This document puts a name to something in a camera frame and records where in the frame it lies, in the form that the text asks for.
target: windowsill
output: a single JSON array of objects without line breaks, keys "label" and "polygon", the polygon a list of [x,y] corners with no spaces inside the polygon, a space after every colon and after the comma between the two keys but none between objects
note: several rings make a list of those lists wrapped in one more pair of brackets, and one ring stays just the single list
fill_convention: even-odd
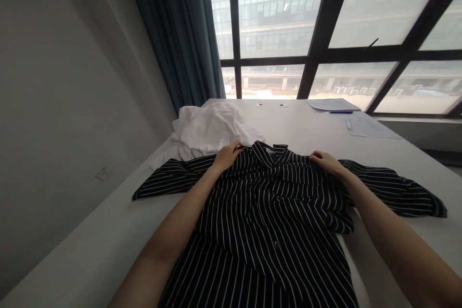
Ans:
[{"label": "windowsill", "polygon": [[395,122],[414,122],[414,123],[443,123],[443,124],[462,124],[462,119],[441,119],[441,118],[411,118],[411,117],[388,117],[372,116],[378,121],[395,121]]}]

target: shirt collar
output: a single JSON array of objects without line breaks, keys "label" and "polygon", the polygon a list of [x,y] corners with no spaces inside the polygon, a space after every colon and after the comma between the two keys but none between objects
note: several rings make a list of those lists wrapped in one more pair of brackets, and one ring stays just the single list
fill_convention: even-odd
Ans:
[{"label": "shirt collar", "polygon": [[287,155],[289,150],[286,144],[275,144],[273,146],[271,147],[266,143],[255,141],[251,148],[264,165],[271,167],[286,162],[289,157]]}]

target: document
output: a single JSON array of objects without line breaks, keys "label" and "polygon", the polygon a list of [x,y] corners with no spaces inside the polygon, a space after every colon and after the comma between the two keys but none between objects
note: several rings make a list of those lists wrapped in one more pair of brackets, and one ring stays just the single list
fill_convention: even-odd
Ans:
[{"label": "document", "polygon": [[368,116],[364,112],[353,112],[351,114],[332,114],[345,125],[345,128],[352,136],[402,139],[382,123]]},{"label": "document", "polygon": [[360,111],[345,99],[308,99],[308,104],[320,111]]}]

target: person's left hand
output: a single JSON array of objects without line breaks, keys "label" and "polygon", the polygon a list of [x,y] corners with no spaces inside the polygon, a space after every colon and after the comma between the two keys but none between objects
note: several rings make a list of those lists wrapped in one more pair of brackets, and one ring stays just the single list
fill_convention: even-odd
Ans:
[{"label": "person's left hand", "polygon": [[237,156],[244,151],[243,149],[236,149],[239,146],[243,146],[243,144],[240,141],[234,141],[230,145],[221,148],[215,157],[211,168],[219,171],[220,173],[223,173],[223,171],[230,168]]}]

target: white cloth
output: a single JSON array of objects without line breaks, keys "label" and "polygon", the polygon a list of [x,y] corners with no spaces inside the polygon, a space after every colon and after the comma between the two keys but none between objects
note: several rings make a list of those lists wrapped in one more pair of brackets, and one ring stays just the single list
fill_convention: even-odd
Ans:
[{"label": "white cloth", "polygon": [[[265,138],[247,123],[244,112],[231,103],[213,103],[207,107],[184,106],[173,121],[174,131],[170,140],[176,147],[163,155],[162,161],[175,158],[192,160],[204,155],[216,154],[223,146],[240,140],[244,145]],[[159,167],[159,160],[150,164]]]}]

